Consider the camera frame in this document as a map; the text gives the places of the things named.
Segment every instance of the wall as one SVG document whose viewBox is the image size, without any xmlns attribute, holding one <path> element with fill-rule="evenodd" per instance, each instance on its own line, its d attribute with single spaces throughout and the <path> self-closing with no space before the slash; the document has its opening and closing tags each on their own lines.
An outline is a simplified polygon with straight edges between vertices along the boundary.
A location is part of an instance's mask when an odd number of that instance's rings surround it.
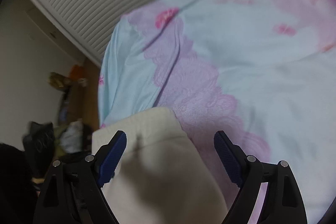
<svg viewBox="0 0 336 224">
<path fill-rule="evenodd" d="M 33 8 L 29 0 L 0 6 L 0 142 L 19 149 L 29 121 L 56 121 L 62 93 L 49 72 L 67 75 L 76 63 L 28 17 Z"/>
</svg>

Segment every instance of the silver screw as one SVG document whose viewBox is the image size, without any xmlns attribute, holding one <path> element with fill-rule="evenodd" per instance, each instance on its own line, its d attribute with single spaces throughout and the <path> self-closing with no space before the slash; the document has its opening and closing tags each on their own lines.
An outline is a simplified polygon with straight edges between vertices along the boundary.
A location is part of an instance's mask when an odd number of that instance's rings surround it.
<svg viewBox="0 0 336 224">
<path fill-rule="evenodd" d="M 280 164 L 281 164 L 283 167 L 287 167 L 287 166 L 288 166 L 288 162 L 286 162 L 285 160 L 280 161 Z"/>
<path fill-rule="evenodd" d="M 93 155 L 88 155 L 85 157 L 85 161 L 90 162 L 90 161 L 93 161 L 94 158 L 95 157 Z"/>
<path fill-rule="evenodd" d="M 247 160 L 249 161 L 249 162 L 255 162 L 255 157 L 254 156 L 247 156 Z"/>
<path fill-rule="evenodd" d="M 57 166 L 59 166 L 60 164 L 61 164 L 61 162 L 60 162 L 59 160 L 55 160 L 55 161 L 52 163 L 53 167 L 57 167 Z"/>
</svg>

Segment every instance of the beige cloth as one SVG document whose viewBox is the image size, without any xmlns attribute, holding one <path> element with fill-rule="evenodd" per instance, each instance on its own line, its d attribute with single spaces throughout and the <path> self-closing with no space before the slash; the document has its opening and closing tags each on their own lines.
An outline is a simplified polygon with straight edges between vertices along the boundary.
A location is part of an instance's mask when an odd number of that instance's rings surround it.
<svg viewBox="0 0 336 224">
<path fill-rule="evenodd" d="M 120 224 L 219 224 L 223 195 L 174 113 L 151 108 L 93 134 L 92 153 L 117 130 L 127 147 L 102 191 Z"/>
</svg>

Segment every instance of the bed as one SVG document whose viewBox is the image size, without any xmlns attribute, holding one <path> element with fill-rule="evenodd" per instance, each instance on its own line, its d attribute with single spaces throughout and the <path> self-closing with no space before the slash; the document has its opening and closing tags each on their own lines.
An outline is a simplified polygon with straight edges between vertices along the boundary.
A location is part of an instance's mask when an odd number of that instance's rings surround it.
<svg viewBox="0 0 336 224">
<path fill-rule="evenodd" d="M 224 130 L 247 155 L 289 162 L 318 223 L 336 196 L 335 15 L 336 0 L 156 0 L 125 14 L 101 67 L 101 126 L 172 109 L 230 207 L 238 189 L 213 147 Z"/>
</svg>

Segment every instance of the blue gripper pad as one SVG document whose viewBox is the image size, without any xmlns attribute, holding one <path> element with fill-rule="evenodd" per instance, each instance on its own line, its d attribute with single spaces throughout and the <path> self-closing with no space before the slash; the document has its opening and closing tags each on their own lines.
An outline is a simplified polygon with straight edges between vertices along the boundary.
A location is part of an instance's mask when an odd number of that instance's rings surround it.
<svg viewBox="0 0 336 224">
<path fill-rule="evenodd" d="M 117 139 L 115 140 L 114 145 L 110 149 L 110 151 L 107 153 L 105 159 L 100 164 L 99 167 L 99 177 L 97 180 L 97 184 L 99 187 L 103 187 L 103 185 L 111 180 L 111 178 L 114 176 L 114 171 L 118 165 L 118 162 L 120 161 L 120 158 L 122 154 L 125 151 L 126 144 L 127 144 L 127 138 L 126 134 L 122 132 L 119 136 L 115 136 Z"/>
<path fill-rule="evenodd" d="M 233 144 L 230 140 L 230 143 L 227 144 L 223 136 L 221 136 L 219 132 L 215 134 L 213 142 L 217 154 L 222 161 L 222 164 L 227 174 L 229 175 L 231 182 L 236 183 L 239 188 L 242 187 L 244 183 L 242 176 L 242 166 L 239 163 L 238 159 L 235 157 L 234 152 L 229 148 L 230 145 L 232 148 Z"/>
</svg>

